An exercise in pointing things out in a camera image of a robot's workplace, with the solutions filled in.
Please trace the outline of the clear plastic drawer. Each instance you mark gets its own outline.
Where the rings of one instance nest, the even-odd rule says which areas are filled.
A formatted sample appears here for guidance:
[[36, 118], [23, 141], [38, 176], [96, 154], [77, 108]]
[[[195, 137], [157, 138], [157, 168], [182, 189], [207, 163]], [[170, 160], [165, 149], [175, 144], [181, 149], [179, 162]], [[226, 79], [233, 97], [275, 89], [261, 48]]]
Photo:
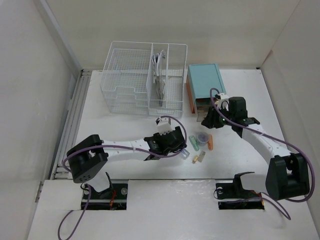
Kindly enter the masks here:
[[197, 115], [197, 122], [202, 122], [208, 115], [209, 110], [212, 108], [212, 101], [210, 98], [197, 98], [195, 100], [194, 109]]

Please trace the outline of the clear blue spray bottle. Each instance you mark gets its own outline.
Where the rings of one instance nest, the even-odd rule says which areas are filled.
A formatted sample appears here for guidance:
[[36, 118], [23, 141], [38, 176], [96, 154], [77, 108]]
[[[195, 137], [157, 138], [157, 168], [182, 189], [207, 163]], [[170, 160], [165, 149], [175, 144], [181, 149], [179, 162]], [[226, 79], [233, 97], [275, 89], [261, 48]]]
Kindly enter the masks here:
[[186, 149], [183, 149], [180, 153], [179, 153], [179, 156], [186, 160], [189, 156], [190, 156], [190, 152]]

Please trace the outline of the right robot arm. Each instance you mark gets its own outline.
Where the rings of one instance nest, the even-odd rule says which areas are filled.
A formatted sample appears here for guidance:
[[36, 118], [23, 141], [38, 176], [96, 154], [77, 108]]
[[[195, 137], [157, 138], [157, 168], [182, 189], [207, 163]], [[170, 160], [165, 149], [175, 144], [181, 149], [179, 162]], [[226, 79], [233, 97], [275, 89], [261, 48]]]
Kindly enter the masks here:
[[232, 193], [243, 197], [250, 190], [266, 192], [274, 200], [292, 202], [307, 201], [313, 194], [315, 173], [310, 160], [299, 149], [291, 152], [290, 143], [265, 132], [261, 123], [248, 116], [243, 97], [228, 97], [217, 94], [211, 98], [206, 117], [201, 124], [208, 129], [230, 126], [237, 135], [249, 143], [265, 160], [267, 172], [244, 173], [232, 183]]

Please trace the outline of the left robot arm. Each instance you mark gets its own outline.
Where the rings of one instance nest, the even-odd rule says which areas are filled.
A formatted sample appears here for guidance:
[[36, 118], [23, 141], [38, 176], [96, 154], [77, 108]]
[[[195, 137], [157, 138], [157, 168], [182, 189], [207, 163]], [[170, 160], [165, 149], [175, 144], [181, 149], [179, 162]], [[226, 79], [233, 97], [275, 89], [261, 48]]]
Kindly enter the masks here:
[[183, 126], [176, 126], [165, 134], [157, 132], [149, 137], [120, 144], [103, 141], [98, 134], [92, 134], [67, 152], [62, 166], [71, 173], [74, 183], [87, 184], [104, 199], [111, 195], [113, 188], [109, 174], [103, 169], [105, 164], [172, 158], [187, 147], [186, 138], [187, 131]]

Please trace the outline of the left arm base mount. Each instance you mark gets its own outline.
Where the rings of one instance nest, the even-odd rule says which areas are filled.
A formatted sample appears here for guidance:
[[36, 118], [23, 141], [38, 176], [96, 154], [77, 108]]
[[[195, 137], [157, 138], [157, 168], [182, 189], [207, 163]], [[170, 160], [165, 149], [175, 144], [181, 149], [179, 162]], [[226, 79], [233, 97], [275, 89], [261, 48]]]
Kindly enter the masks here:
[[91, 197], [87, 210], [92, 211], [122, 211], [127, 209], [129, 182], [127, 180], [111, 180], [106, 172], [109, 188], [97, 192], [91, 186]]

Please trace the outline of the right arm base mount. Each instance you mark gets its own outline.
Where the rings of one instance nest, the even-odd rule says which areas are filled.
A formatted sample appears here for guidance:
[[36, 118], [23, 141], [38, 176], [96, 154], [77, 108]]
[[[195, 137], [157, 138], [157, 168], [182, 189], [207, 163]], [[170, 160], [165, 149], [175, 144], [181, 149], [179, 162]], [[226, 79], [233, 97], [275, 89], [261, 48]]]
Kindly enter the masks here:
[[261, 193], [243, 188], [241, 177], [247, 174], [253, 174], [253, 172], [237, 173], [233, 179], [215, 182], [214, 197], [218, 200], [219, 210], [265, 209]]

